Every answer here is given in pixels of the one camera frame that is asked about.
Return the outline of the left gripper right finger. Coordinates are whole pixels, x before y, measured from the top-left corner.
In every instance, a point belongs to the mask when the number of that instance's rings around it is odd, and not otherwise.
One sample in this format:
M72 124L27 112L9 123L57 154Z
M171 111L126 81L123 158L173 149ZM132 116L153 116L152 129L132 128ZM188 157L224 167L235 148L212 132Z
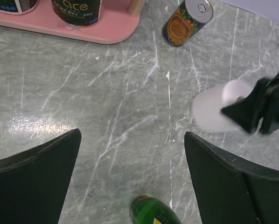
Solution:
M184 135L190 176L204 224L279 224L279 171Z

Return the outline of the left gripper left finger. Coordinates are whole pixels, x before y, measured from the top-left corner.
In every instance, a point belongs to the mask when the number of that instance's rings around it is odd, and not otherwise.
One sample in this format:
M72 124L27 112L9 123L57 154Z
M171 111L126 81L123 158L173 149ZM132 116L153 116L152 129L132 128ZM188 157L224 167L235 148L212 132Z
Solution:
M77 160L80 130L0 160L0 224L56 224Z

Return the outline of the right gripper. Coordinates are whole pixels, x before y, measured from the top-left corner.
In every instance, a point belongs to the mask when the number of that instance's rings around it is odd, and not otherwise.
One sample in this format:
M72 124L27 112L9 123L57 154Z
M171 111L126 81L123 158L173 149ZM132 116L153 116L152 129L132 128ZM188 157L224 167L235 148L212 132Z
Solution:
M257 81L252 92L239 101L221 109L223 115L253 134L263 118L259 132L272 134L279 129L279 72L269 81Z

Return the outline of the white roll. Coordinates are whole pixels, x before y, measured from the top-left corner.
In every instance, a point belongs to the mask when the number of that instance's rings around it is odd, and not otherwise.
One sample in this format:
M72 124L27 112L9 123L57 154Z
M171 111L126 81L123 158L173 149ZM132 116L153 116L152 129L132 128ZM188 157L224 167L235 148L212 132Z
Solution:
M241 127L221 113L221 109L247 97L252 87L243 80L232 80L198 93L191 111L195 124L208 133L238 131Z

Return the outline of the black label roll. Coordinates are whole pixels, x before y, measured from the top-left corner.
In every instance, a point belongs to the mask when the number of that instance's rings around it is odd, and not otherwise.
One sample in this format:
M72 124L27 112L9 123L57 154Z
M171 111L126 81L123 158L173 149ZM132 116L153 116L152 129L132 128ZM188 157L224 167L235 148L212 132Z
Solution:
M99 22L102 0L52 0L53 11L64 22L88 27Z
M26 14L37 6L39 0L0 0L0 12Z

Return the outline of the pink three-tier shelf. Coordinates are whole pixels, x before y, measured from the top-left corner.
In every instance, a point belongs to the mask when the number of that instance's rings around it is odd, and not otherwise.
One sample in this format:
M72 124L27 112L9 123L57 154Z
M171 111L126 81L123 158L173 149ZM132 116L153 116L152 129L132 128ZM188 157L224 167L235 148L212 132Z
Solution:
M0 26L86 42L114 44L126 40L135 31L144 4L143 0L104 0L98 23L77 27L59 18L53 11L51 1L40 0L34 10L26 14L0 11Z

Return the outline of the green glass bottle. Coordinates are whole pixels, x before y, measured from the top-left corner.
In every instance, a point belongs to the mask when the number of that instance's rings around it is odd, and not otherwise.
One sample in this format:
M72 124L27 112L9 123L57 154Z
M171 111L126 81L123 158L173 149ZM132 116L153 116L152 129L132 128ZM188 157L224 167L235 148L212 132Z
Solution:
M133 224L181 224L181 220L168 205L151 195L135 198L129 215Z

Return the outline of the dark tin can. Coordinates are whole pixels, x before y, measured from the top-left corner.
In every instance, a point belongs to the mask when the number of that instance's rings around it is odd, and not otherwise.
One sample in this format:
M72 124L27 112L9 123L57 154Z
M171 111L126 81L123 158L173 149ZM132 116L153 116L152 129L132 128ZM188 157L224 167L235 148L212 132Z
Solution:
M184 0L162 28L164 40L180 47L213 18L213 8L208 0Z

